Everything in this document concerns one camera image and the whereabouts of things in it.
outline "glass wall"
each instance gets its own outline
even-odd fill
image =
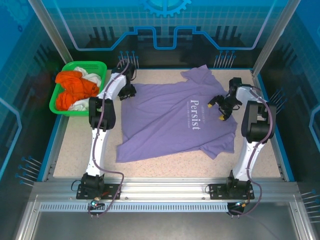
[[[251,68],[287,0],[44,0],[73,59]]]
[[[261,71],[278,106],[276,122],[302,193],[320,191],[319,9],[318,0],[301,0]]]
[[[22,157],[41,165],[63,62],[28,1],[0,1],[0,19],[0,238],[12,240],[39,169]]]

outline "laundry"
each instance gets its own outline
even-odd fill
[[[214,159],[234,152],[237,123],[221,121],[213,96],[227,93],[206,65],[182,72],[186,82],[135,84],[137,94],[121,105],[118,163],[202,150]]]
[[[87,79],[90,82],[95,83],[98,87],[101,86],[101,77],[95,73],[88,73],[85,69],[82,67],[76,67],[74,69],[75,71],[82,73],[82,78]],[[76,101],[74,104],[72,104],[69,107],[69,111],[87,111],[89,109],[89,98],[82,99],[79,101]]]
[[[101,86],[101,77],[95,73],[88,73],[85,69],[82,67],[76,67],[74,69],[75,71],[81,72],[82,73],[82,78],[87,79],[90,82],[95,83],[99,88]]]
[[[57,84],[65,89],[60,93],[55,101],[59,111],[67,111],[71,105],[79,100],[95,97],[99,93],[96,83],[82,78],[80,71],[62,71],[55,78]]]

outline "t-shirt sleeve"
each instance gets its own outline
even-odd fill
[[[192,68],[188,71],[181,72],[182,77],[187,79],[187,82],[191,81],[198,85],[210,85],[213,86],[218,83],[216,78],[212,75],[211,70],[207,65],[203,65],[198,68]]]
[[[228,133],[218,139],[207,142],[200,149],[210,158],[215,159],[221,152],[233,154],[235,152],[235,134]]]

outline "purple t-shirt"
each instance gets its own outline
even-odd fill
[[[136,96],[122,102],[123,143],[116,162],[127,163],[175,153],[204,151],[214,159],[234,152],[237,123],[208,102],[227,93],[206,65],[182,72],[186,82],[135,84]]]

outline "enclosure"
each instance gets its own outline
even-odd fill
[[[0,0],[1,239],[319,239],[319,9],[317,0]],[[231,219],[236,201],[205,189],[237,164],[244,108],[233,113],[234,153],[119,163],[119,99],[103,161],[124,173],[120,199],[99,219],[87,214],[91,201],[71,185],[88,165],[88,117],[56,115],[49,102],[65,64],[103,62],[107,83],[122,59],[136,68],[133,85],[185,82],[181,72],[206,65],[224,90],[241,78],[276,105],[252,172],[262,200],[248,217]]]

